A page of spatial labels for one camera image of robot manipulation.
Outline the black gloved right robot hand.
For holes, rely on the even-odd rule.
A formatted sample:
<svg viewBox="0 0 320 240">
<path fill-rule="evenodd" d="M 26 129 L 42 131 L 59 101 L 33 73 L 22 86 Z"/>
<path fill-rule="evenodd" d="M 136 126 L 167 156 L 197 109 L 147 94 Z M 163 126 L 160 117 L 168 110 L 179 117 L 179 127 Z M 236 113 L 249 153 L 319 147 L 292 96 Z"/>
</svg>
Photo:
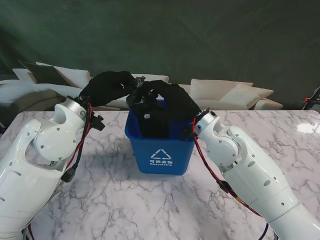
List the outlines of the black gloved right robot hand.
<svg viewBox="0 0 320 240">
<path fill-rule="evenodd" d="M 201 112 L 200 107 L 189 94 L 176 83 L 166 83 L 162 80 L 147 81 L 143 83 L 142 89 L 163 97 L 167 109 L 158 115 L 169 121 L 191 121 Z"/>
</svg>

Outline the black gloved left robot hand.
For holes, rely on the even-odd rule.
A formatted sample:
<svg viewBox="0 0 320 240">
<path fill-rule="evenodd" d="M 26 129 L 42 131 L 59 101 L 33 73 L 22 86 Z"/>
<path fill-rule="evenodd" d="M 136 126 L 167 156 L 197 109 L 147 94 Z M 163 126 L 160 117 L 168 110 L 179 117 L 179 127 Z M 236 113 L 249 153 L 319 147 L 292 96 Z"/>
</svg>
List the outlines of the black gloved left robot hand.
<svg viewBox="0 0 320 240">
<path fill-rule="evenodd" d="M 128 71 L 106 71 L 93 77 L 80 92 L 92 107 L 100 107 L 131 94 L 135 78 Z"/>
</svg>

